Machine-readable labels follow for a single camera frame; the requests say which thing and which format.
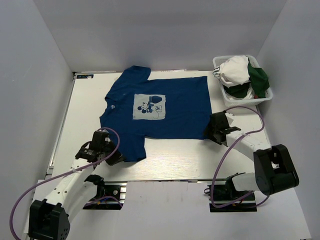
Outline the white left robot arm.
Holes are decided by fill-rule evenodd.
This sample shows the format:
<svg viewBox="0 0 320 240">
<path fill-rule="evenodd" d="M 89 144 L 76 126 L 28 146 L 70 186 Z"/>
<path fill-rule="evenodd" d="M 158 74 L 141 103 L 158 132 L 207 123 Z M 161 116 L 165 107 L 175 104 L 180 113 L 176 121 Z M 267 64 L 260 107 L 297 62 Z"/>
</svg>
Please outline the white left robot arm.
<svg viewBox="0 0 320 240">
<path fill-rule="evenodd" d="M 93 133 L 75 155 L 69 171 L 60 174 L 54 189 L 42 200 L 34 200 L 29 208 L 28 236 L 32 240 L 65 240 L 71 223 L 84 208 L 113 200 L 121 205 L 114 195 L 106 195 L 104 178 L 95 174 L 101 163 L 113 166 L 124 161 L 118 150 L 119 134 L 108 127 Z"/>
</svg>

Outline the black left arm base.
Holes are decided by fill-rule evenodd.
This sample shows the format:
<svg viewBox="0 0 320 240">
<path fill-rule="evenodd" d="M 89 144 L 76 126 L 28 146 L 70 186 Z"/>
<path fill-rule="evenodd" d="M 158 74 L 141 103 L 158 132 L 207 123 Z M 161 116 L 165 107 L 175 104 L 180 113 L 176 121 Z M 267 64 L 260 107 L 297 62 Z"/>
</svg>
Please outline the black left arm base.
<svg viewBox="0 0 320 240">
<path fill-rule="evenodd" d="M 84 210 L 121 210 L 127 191 L 126 182 L 105 182 L 97 194 L 83 207 Z"/>
</svg>

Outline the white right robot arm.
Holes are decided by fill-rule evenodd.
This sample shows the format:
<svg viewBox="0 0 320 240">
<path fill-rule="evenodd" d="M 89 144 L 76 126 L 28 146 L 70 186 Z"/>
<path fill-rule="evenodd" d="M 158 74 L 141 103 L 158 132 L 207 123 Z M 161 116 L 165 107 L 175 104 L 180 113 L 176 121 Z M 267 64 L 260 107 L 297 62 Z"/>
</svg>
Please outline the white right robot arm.
<svg viewBox="0 0 320 240">
<path fill-rule="evenodd" d="M 239 127 L 230 126 L 231 119 L 226 111 L 213 113 L 204 132 L 209 140 L 227 147 L 218 166 L 222 166 L 231 150 L 236 150 L 252 160 L 254 171 L 227 177 L 226 195 L 236 200 L 249 192 L 270 196 L 297 187 L 300 180 L 287 147 L 263 143 L 252 136 L 252 131 L 245 133 Z"/>
</svg>

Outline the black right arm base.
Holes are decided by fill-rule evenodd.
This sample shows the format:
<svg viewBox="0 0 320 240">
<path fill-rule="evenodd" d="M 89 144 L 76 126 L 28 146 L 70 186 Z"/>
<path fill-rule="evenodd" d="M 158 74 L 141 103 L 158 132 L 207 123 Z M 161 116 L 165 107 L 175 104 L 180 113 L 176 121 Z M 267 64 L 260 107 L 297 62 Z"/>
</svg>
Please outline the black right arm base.
<svg viewBox="0 0 320 240">
<path fill-rule="evenodd" d="M 232 182 L 232 178 L 237 175 L 239 175 L 239 173 L 227 177 L 225 181 L 215 181 L 213 188 L 213 199 L 216 205 L 223 205 L 229 203 L 248 193 L 248 191 L 236 191 Z M 257 211 L 256 198 L 253 193 L 251 193 L 246 198 L 237 201 L 231 205 L 225 206 L 223 208 L 216 208 L 212 205 L 211 188 L 212 185 L 209 184 L 207 188 L 205 188 L 203 191 L 204 194 L 207 195 L 209 198 L 209 210 L 211 213 L 244 213 Z"/>
</svg>

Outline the blue t shirt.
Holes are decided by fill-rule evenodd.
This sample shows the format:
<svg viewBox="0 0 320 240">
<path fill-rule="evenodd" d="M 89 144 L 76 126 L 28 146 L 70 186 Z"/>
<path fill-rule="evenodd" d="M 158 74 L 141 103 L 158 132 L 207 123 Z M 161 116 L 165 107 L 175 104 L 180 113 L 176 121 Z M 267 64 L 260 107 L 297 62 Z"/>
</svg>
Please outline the blue t shirt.
<svg viewBox="0 0 320 240">
<path fill-rule="evenodd" d="M 124 70 L 105 96 L 101 127 L 115 130 L 128 162 L 146 158 L 145 139 L 204 139 L 212 114 L 206 76 L 153 79 L 148 67 Z"/>
</svg>

